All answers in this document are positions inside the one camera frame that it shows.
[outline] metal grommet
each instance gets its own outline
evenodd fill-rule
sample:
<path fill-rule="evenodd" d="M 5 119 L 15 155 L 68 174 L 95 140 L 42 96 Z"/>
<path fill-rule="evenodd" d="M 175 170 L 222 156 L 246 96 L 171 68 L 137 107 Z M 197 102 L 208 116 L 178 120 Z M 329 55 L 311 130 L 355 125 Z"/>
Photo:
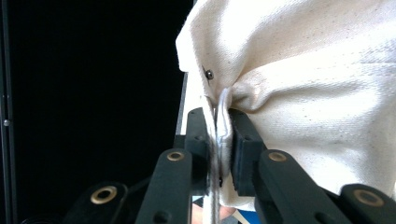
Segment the metal grommet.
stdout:
<path fill-rule="evenodd" d="M 181 152 L 171 152 L 167 155 L 169 161 L 181 161 L 184 158 L 184 154 Z"/>
<path fill-rule="evenodd" d="M 356 197 L 356 199 L 358 199 L 359 202 L 373 207 L 381 207 L 384 205 L 384 200 L 369 190 L 355 189 L 353 190 L 353 195 Z"/>
<path fill-rule="evenodd" d="M 91 202 L 96 204 L 108 203 L 117 195 L 117 188 L 113 186 L 106 186 L 98 189 L 91 195 Z"/>
<path fill-rule="evenodd" d="M 268 154 L 268 157 L 273 160 L 273 161 L 285 161 L 288 158 L 286 158 L 285 155 L 283 155 L 280 152 L 271 152 L 270 154 Z"/>
<path fill-rule="evenodd" d="M 215 75 L 213 75 L 212 70 L 210 69 L 205 71 L 205 76 L 208 80 L 212 80 L 215 77 Z"/>

